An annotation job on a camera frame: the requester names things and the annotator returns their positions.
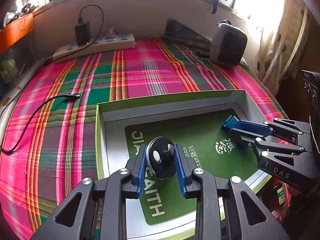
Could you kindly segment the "black round disc gadget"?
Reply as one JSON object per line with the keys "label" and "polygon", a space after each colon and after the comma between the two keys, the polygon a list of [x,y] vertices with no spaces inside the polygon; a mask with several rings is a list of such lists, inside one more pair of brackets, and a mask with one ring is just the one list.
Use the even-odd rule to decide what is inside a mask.
{"label": "black round disc gadget", "polygon": [[169,179],[176,174],[174,144],[165,137],[156,137],[146,148],[146,159],[150,170],[159,179]]}

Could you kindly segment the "blue transparent plastic case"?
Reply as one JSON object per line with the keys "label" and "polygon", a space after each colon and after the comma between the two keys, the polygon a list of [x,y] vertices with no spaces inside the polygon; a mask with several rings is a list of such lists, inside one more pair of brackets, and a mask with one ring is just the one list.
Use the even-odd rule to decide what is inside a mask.
{"label": "blue transparent plastic case", "polygon": [[[229,133],[231,129],[239,128],[239,122],[240,120],[236,116],[230,115],[227,118],[227,120],[221,125],[221,129],[226,133]],[[244,151],[248,148],[247,146],[240,145],[238,142],[234,141],[233,139],[232,139],[232,142],[241,151]]]}

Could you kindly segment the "red cap spice bottle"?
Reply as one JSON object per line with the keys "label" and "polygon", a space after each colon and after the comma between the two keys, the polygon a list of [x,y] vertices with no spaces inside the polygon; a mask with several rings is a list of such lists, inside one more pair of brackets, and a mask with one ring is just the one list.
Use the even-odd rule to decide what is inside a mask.
{"label": "red cap spice bottle", "polygon": [[258,195],[270,213],[277,220],[281,220],[287,209],[285,185],[280,180],[271,177],[260,189]]}

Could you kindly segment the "green cardboard tray box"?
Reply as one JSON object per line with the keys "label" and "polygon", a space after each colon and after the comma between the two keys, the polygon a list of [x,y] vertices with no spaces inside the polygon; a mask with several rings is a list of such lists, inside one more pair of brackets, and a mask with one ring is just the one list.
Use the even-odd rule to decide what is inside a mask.
{"label": "green cardboard tray box", "polygon": [[[107,178],[156,137],[180,144],[186,156],[212,175],[239,176],[258,192],[270,176],[251,150],[240,151],[221,125],[231,115],[257,123],[265,117],[245,90],[212,90],[147,96],[97,106],[95,148],[99,179]],[[194,235],[196,202],[182,197],[176,177],[146,170],[139,199],[126,202],[128,239],[186,239]]]}

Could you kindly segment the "plaid pink green tablecloth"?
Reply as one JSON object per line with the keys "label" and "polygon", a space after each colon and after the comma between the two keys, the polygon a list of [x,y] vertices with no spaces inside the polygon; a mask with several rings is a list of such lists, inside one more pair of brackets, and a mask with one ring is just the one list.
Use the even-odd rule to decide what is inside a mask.
{"label": "plaid pink green tablecloth", "polygon": [[84,177],[97,177],[97,104],[156,94],[244,89],[267,120],[286,118],[276,98],[247,67],[226,70],[197,49],[158,38],[133,49],[44,67],[10,116],[1,154],[1,239],[11,229],[30,239]]}

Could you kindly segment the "grey small fan heater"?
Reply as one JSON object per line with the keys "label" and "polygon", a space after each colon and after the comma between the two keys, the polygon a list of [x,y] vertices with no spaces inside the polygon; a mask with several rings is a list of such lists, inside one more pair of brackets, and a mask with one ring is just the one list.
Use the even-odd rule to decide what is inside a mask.
{"label": "grey small fan heater", "polygon": [[210,61],[228,68],[237,66],[246,49],[247,40],[246,33],[233,26],[230,20],[218,23],[211,41]]}

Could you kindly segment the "cream patterned curtain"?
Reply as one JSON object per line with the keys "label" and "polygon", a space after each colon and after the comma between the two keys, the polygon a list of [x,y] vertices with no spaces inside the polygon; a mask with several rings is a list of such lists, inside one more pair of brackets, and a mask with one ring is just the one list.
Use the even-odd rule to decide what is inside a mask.
{"label": "cream patterned curtain", "polygon": [[284,79],[295,79],[309,34],[309,10],[303,0],[258,0],[256,16],[262,27],[258,78],[277,95]]}

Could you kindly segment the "black folded item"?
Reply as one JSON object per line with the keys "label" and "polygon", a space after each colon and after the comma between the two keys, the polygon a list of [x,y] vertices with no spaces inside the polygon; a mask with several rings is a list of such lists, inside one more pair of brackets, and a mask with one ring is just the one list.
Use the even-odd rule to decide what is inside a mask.
{"label": "black folded item", "polygon": [[211,46],[211,40],[172,18],[167,20],[162,38],[204,51],[209,51]]}

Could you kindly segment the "white power strip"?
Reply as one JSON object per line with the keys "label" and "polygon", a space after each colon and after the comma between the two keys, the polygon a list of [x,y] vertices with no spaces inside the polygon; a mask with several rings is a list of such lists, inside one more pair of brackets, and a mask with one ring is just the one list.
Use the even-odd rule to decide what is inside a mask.
{"label": "white power strip", "polygon": [[116,38],[99,37],[89,47],[87,44],[78,46],[76,42],[63,46],[53,54],[52,59],[61,61],[106,51],[131,49],[135,47],[135,44],[135,38],[132,34],[119,34]]}

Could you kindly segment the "black charger adapter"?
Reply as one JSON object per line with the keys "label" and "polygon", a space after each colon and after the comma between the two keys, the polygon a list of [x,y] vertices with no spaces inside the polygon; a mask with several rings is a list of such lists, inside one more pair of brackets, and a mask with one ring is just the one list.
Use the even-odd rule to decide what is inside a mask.
{"label": "black charger adapter", "polygon": [[76,43],[78,46],[86,45],[91,40],[89,22],[83,22],[75,26]]}

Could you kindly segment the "orange tray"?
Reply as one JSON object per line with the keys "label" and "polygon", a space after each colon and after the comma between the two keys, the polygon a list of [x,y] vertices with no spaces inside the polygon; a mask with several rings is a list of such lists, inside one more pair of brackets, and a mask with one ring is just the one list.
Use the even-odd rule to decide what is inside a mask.
{"label": "orange tray", "polygon": [[0,54],[33,31],[33,14],[27,14],[9,23],[0,34]]}

